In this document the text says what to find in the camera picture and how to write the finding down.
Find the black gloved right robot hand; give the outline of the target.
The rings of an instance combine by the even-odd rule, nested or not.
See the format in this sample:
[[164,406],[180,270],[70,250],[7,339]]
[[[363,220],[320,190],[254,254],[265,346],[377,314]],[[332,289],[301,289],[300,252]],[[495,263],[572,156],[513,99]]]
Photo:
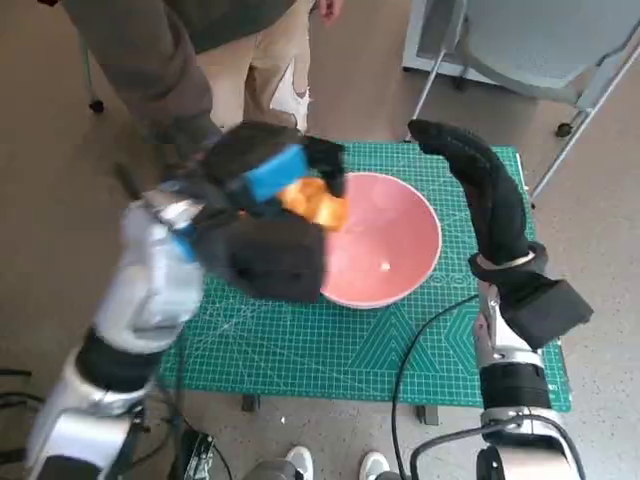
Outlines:
[[446,160],[463,188],[479,254],[496,266],[527,256],[522,195],[490,146],[473,133],[439,122],[413,119],[408,130],[424,154]]

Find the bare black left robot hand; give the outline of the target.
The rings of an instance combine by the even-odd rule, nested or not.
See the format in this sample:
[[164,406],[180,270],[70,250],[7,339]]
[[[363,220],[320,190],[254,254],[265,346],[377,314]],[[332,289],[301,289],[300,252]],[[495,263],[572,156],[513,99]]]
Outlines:
[[315,171],[335,197],[345,194],[345,147],[290,127],[244,121],[223,133],[203,159],[205,179],[232,205],[251,210]]

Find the person's left hand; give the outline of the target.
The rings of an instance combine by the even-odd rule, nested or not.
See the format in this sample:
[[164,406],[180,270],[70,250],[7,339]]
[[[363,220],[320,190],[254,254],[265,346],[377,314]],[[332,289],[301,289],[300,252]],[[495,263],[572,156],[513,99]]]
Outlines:
[[340,16],[344,0],[317,0],[319,16],[325,25],[333,24]]

